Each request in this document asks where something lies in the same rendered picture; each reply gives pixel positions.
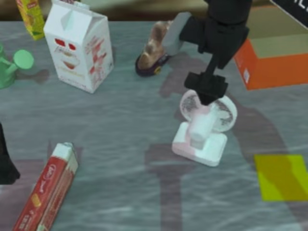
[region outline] carton gable top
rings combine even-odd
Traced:
[[[81,45],[85,36],[101,20],[108,19],[106,16],[79,6],[52,0],[52,8],[44,32],[60,38],[65,37]]]

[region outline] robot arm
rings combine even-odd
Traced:
[[[203,105],[209,105],[226,93],[225,77],[214,75],[214,71],[223,69],[246,40],[252,0],[204,1],[208,3],[206,18],[179,13],[164,37],[163,46],[168,54],[174,55],[183,42],[188,42],[196,44],[198,52],[213,55],[206,71],[189,73],[185,81],[185,87],[196,91]]]

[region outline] barcode sticker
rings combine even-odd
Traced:
[[[247,70],[247,68],[246,68],[245,71],[244,71],[244,80],[245,80],[245,83],[248,83],[249,78],[250,78],[250,75],[249,75],[249,72],[248,72],[248,70]]]

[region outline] carton spout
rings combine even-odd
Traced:
[[[79,1],[75,1],[75,2],[74,2],[74,5],[75,5],[75,6],[78,6],[78,7],[80,7],[80,8],[86,9],[86,10],[90,10],[90,6],[89,6],[89,5],[84,4],[84,3],[82,3],[82,2],[79,2]]]

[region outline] brown background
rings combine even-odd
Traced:
[[[159,21],[172,20],[179,12],[190,11],[203,16],[207,5],[203,0],[81,0],[93,11],[109,17],[110,21]],[[47,17],[51,0],[39,0]],[[271,5],[270,0],[254,0],[254,7]],[[0,0],[0,20],[21,20],[15,0]]]

